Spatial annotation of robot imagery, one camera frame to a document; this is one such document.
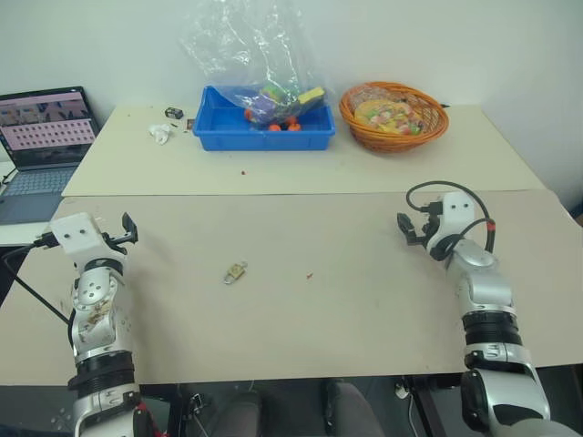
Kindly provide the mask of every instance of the food in basket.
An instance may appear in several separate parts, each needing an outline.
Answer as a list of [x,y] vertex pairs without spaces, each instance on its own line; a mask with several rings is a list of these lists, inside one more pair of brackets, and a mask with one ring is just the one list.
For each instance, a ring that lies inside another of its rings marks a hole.
[[423,130],[423,120],[409,105],[386,98],[362,102],[354,110],[354,117],[390,134],[418,135]]

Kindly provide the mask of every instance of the blue plastic tray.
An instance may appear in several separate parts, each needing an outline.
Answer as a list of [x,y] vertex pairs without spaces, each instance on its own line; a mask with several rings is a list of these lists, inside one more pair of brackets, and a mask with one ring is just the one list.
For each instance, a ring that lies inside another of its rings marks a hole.
[[205,150],[325,150],[336,133],[328,106],[299,116],[302,130],[296,132],[251,129],[243,112],[206,86],[192,132]]

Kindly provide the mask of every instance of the white crumpled tissue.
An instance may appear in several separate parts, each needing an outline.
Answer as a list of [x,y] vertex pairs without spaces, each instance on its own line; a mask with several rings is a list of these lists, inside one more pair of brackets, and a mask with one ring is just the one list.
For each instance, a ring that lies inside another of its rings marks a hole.
[[156,142],[163,145],[168,141],[168,136],[170,135],[169,125],[152,125],[148,128],[149,134],[156,139]]

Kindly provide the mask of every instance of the laptop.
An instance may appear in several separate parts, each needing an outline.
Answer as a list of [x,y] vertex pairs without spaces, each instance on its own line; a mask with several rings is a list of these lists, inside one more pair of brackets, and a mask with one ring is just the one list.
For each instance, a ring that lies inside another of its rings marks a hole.
[[0,142],[17,170],[0,224],[49,221],[97,133],[82,86],[0,96]]

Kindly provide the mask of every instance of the laptop keyboard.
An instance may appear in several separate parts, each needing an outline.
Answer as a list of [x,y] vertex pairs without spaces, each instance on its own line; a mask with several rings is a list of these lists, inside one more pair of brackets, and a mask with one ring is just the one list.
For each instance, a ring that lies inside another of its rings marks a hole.
[[4,196],[22,194],[60,193],[71,179],[75,168],[29,170],[18,173],[8,184]]

